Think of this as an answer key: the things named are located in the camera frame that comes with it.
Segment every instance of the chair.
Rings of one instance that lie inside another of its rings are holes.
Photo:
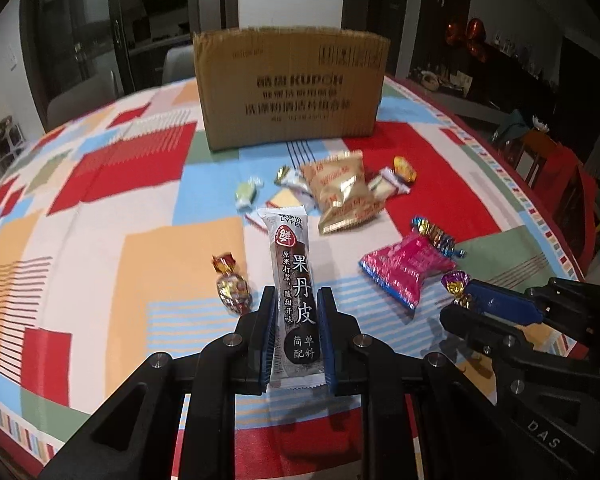
[[[596,181],[569,148],[538,130],[529,130],[521,139],[508,142],[502,155],[517,168],[524,153],[533,159],[525,182],[552,215],[586,273],[596,238]]]
[[[164,58],[162,69],[162,84],[173,83],[194,77],[193,45],[175,46],[170,48]]]
[[[118,87],[113,72],[97,73],[51,99],[46,108],[47,131],[108,105],[117,98]]]
[[[526,153],[533,159],[531,168],[524,177],[529,187],[533,188],[538,180],[538,175],[546,160],[556,149],[557,144],[547,134],[538,130],[529,130],[522,138],[507,142],[502,150],[505,160],[516,169]]]

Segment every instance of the pink snack package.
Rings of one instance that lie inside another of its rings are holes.
[[[456,268],[429,239],[417,231],[407,234],[397,244],[366,254],[360,267],[385,291],[410,309],[420,301],[424,279]]]

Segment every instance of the snack bar package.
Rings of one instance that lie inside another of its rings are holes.
[[[360,151],[338,153],[301,169],[322,213],[321,235],[361,224],[384,207],[365,183]]]
[[[270,386],[324,384],[318,313],[309,266],[309,233],[303,207],[258,209],[269,231],[278,325]]]

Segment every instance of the green cloth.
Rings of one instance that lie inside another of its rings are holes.
[[[546,285],[554,276],[540,245],[526,226],[482,236],[458,244],[466,251],[456,260],[458,269],[476,280],[524,292]]]
[[[22,417],[39,430],[62,442],[69,440],[89,418],[87,413],[47,400],[24,388],[20,391]]]

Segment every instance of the barcode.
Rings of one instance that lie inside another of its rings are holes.
[[[318,63],[321,65],[380,68],[382,49],[363,46],[321,45]]]

